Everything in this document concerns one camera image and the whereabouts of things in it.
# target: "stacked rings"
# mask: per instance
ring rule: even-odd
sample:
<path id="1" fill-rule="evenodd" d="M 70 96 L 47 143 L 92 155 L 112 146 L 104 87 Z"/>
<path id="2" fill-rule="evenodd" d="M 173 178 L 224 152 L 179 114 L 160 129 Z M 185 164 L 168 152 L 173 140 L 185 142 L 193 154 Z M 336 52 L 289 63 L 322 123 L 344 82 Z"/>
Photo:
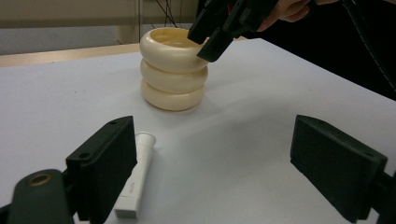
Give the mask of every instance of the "stacked rings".
<path id="1" fill-rule="evenodd" d="M 159 28 L 143 35 L 143 97 L 161 109 L 179 111 L 198 105 L 204 96 L 208 62 L 197 57 L 201 45 L 187 38 L 188 30 Z"/>

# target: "black wire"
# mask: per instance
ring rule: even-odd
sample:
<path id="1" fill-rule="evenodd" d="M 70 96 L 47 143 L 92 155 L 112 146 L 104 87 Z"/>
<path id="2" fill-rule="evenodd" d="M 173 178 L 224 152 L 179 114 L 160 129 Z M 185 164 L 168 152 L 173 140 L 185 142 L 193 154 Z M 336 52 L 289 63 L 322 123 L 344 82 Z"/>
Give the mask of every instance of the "black wire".
<path id="1" fill-rule="evenodd" d="M 171 5 L 172 5 L 172 0 L 171 0 L 170 4 L 169 4 L 169 1 L 166 0 L 166 8 L 167 8 L 167 9 L 169 8 L 170 18 L 172 18 L 171 22 L 175 25 L 175 27 L 177 27 L 177 25 L 176 25 L 176 23 L 175 23 L 175 19 L 174 19 L 174 17 L 173 17 Z"/>
<path id="2" fill-rule="evenodd" d="M 169 17 L 168 13 L 165 11 L 165 9 L 164 9 L 163 6 L 160 4 L 160 2 L 158 2 L 158 0 L 155 0 L 155 1 L 157 2 L 158 6 L 160 6 L 160 8 L 163 10 L 163 13 L 165 14 L 165 17 L 166 17 L 167 19 L 169 19 L 170 21 L 172 21 L 172 19 Z"/>
<path id="3" fill-rule="evenodd" d="M 178 14 L 178 23 L 180 23 L 180 28 L 181 28 L 181 8 L 183 6 L 183 0 L 180 0 L 180 8 L 179 8 L 179 14 Z"/>

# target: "finger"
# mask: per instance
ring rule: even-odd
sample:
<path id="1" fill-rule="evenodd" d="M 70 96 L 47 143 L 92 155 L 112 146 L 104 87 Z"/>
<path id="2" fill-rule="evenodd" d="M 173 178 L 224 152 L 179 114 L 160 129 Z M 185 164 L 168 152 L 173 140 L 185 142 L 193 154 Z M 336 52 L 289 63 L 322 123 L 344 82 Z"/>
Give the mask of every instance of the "finger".
<path id="1" fill-rule="evenodd" d="M 291 16 L 281 18 L 281 20 L 289 21 L 289 22 L 299 21 L 300 19 L 303 19 L 308 13 L 309 13 L 309 6 L 305 6 L 299 12 L 297 12 Z"/>
<path id="2" fill-rule="evenodd" d="M 334 2 L 338 2 L 339 0 L 315 0 L 315 3 L 317 5 L 325 5 L 325 4 L 331 4 Z"/>
<path id="3" fill-rule="evenodd" d="M 266 30 L 268 27 L 272 26 L 277 19 L 279 18 L 279 13 L 277 8 L 275 7 L 273 11 L 270 13 L 270 15 L 262 21 L 262 25 L 260 25 L 259 29 L 257 29 L 257 32 L 262 32 Z"/>
<path id="4" fill-rule="evenodd" d="M 304 7 L 306 7 L 306 4 L 308 4 L 309 2 L 310 0 L 302 0 L 291 4 L 283 13 L 282 18 L 286 18 L 288 16 L 299 13 L 301 10 L 303 10 Z"/>

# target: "cream ring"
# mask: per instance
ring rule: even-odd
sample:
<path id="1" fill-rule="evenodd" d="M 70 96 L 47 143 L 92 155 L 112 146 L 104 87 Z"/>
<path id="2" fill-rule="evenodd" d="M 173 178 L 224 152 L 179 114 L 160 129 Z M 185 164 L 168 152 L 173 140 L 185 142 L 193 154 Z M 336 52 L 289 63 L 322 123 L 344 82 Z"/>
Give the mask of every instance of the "cream ring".
<path id="1" fill-rule="evenodd" d="M 180 28 L 158 28 L 145 33 L 140 40 L 143 58 L 156 68 L 172 73 L 190 73 L 207 66 L 199 58 L 201 49 L 187 38 L 188 30 Z"/>
<path id="2" fill-rule="evenodd" d="M 196 91 L 204 86 L 207 66 L 192 73 L 168 73 L 157 69 L 142 59 L 140 72 L 145 81 L 155 89 L 172 93 Z"/>
<path id="3" fill-rule="evenodd" d="M 197 91 L 184 94 L 173 94 L 159 91 L 142 80 L 141 91 L 143 97 L 152 105 L 164 110 L 180 111 L 198 105 L 204 96 L 204 87 Z"/>

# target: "tabletop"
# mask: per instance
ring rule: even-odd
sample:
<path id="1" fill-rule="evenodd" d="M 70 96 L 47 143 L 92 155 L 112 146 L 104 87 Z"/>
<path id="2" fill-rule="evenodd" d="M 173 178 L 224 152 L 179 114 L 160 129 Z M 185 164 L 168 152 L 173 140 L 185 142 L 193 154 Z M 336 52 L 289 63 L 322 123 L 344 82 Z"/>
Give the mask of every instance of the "tabletop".
<path id="1" fill-rule="evenodd" d="M 396 170 L 396 103 L 264 40 L 208 66 L 205 97 L 169 112 L 140 93 L 139 52 L 0 68 L 0 204 L 106 122 L 134 116 L 157 138 L 138 220 L 106 223 L 348 223 L 290 163 L 296 115 L 329 122 Z M 375 223 L 377 213 L 359 223 Z"/>

